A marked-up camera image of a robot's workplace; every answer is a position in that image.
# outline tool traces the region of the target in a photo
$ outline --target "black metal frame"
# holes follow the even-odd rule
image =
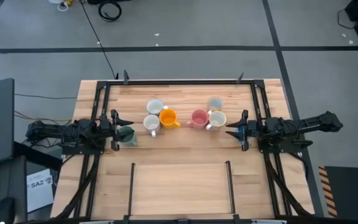
[[[266,117],[267,118],[271,117],[269,103],[267,101],[265,84],[264,84],[263,80],[241,80],[241,79],[238,79],[238,80],[235,80],[235,79],[227,79],[227,80],[223,80],[223,79],[222,80],[128,80],[127,78],[125,78],[125,80],[112,80],[112,81],[98,81],[97,82],[91,119],[96,119],[96,113],[98,111],[101,90],[102,89],[105,90],[101,115],[106,115],[106,112],[108,110],[110,88],[112,86],[121,86],[121,85],[249,85],[251,88],[251,92],[252,92],[252,99],[254,101],[254,108],[255,108],[258,125],[262,125],[263,120],[265,120],[266,118],[263,118],[260,113],[260,106],[259,106],[259,101],[258,101],[258,97],[257,97],[257,88],[260,89],[260,92],[262,95],[263,107],[265,110]],[[81,185],[85,179],[85,176],[86,176],[86,173],[88,170],[89,158],[90,157],[88,155],[84,156],[83,167],[81,168],[79,185]],[[267,152],[264,153],[264,159],[265,159],[265,161],[267,159],[270,159],[269,154]],[[100,155],[96,155],[94,157],[94,162],[99,163],[99,160],[100,160]],[[282,165],[281,165],[281,160],[280,160],[279,155],[275,156],[275,163],[277,166],[277,172],[278,172],[280,178],[284,182],[283,170],[282,170]],[[87,207],[86,207],[86,217],[88,217],[89,219],[91,218],[91,214],[92,214],[96,178],[97,178],[97,175],[95,175],[95,177],[91,181],[91,187],[89,189],[89,196],[88,196]],[[269,186],[269,190],[270,190],[270,196],[272,198],[273,212],[274,212],[275,217],[278,217],[278,216],[280,216],[280,211],[278,209],[277,194],[276,194],[276,190],[275,190],[274,181],[271,178],[271,176],[269,176],[268,172],[267,172],[267,178],[268,178],[268,186]],[[286,214],[291,215],[290,204],[288,203],[288,200],[284,195],[283,195],[283,199],[284,199]],[[233,206],[234,205],[234,197],[232,198],[231,202],[232,202],[232,211],[235,212],[235,208]],[[80,217],[80,211],[81,211],[81,200],[78,202],[77,206],[75,207],[75,210],[74,210],[75,218]]]

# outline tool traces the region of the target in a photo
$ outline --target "pink mug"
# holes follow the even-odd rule
[[[196,129],[204,129],[208,124],[208,113],[205,110],[195,110],[191,114],[191,121],[187,125]]]

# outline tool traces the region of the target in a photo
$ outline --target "gray floor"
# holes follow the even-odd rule
[[[336,24],[337,11],[349,1],[269,0],[280,45],[357,46],[354,31]],[[120,4],[123,15],[114,23],[102,21],[97,8],[86,5],[105,47],[273,46],[262,0]],[[351,25],[345,14],[341,18]],[[0,49],[62,47],[99,47],[78,2],[59,12],[47,0],[5,0],[0,8]],[[236,78],[242,72],[244,78],[282,77],[274,51],[108,52],[107,56],[115,72],[126,69],[133,79]],[[344,123],[337,134],[306,136],[314,141],[310,147],[314,171],[320,165],[358,167],[358,51],[298,51],[283,56],[300,116],[330,110]],[[0,79],[6,77],[15,78],[17,93],[76,96],[80,80],[111,79],[112,73],[102,53],[0,54]],[[15,107],[34,117],[69,119],[74,105],[74,100],[16,97]],[[30,122],[18,118],[15,122],[15,140],[23,141]],[[49,211],[30,218],[47,218]]]

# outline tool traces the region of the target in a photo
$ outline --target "wooden table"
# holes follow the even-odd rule
[[[95,95],[96,80],[82,81],[78,92],[73,119],[90,118]],[[281,81],[265,80],[268,103],[272,116],[289,119]],[[133,121],[131,126],[137,134],[139,147],[121,145],[119,152],[110,149],[107,140],[106,150],[101,156],[94,205],[93,220],[122,220],[127,215],[131,163],[146,164],[219,164],[231,162],[232,181],[236,213],[240,218],[273,218],[272,203],[267,183],[264,159],[257,149],[257,142],[250,138],[250,149],[241,151],[236,139],[224,133],[233,128],[217,131],[200,131],[185,126],[190,114],[196,109],[206,109],[209,97],[218,95],[224,100],[223,112],[227,124],[239,121],[241,112],[249,110],[249,119],[255,118],[252,93],[244,85],[159,85],[159,86],[113,86],[109,96],[109,110],[116,109],[121,119]],[[145,131],[142,122],[147,115],[145,106],[151,99],[159,98],[178,114],[182,128],[162,130],[156,138]],[[103,94],[99,102],[101,114]],[[281,154],[283,171],[288,188],[304,208],[313,213],[313,205],[305,179],[303,164]],[[78,188],[83,156],[78,155],[68,161],[60,173],[60,180],[52,209],[52,217],[58,215],[70,201]],[[283,200],[278,187],[280,212],[284,214]],[[85,215],[88,193],[83,197],[81,215]],[[230,219],[231,214],[191,214],[191,215],[133,215],[131,219]]]

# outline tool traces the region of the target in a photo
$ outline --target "orange mug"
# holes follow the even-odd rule
[[[160,121],[165,129],[180,127],[180,123],[177,121],[177,114],[173,109],[162,110],[160,113]]]

